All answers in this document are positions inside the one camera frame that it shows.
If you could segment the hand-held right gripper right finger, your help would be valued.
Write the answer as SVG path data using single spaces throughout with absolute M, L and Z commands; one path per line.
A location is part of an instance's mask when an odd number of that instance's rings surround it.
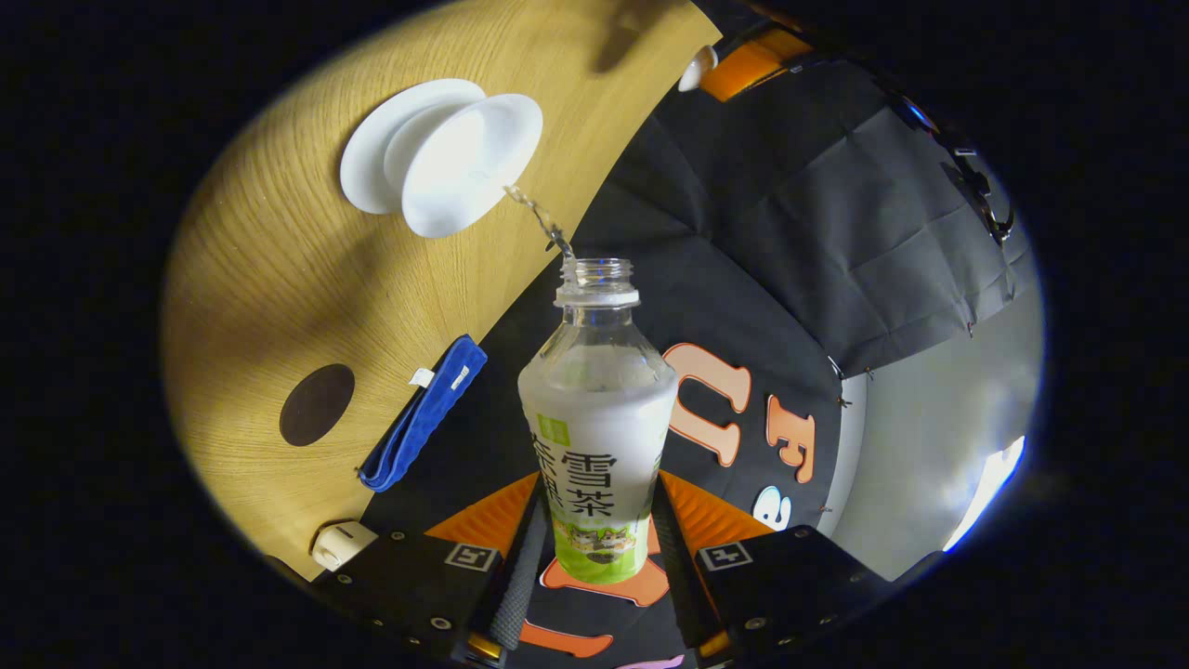
M 666 471 L 653 524 L 678 627 L 699 663 L 780 662 L 895 591 L 819 530 L 773 530 Z

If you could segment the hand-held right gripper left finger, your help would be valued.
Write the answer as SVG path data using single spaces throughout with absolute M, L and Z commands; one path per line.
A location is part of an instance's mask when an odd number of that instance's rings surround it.
M 422 532 L 400 525 L 316 579 L 319 601 L 432 665 L 502 665 L 545 544 L 543 484 L 508 484 Z

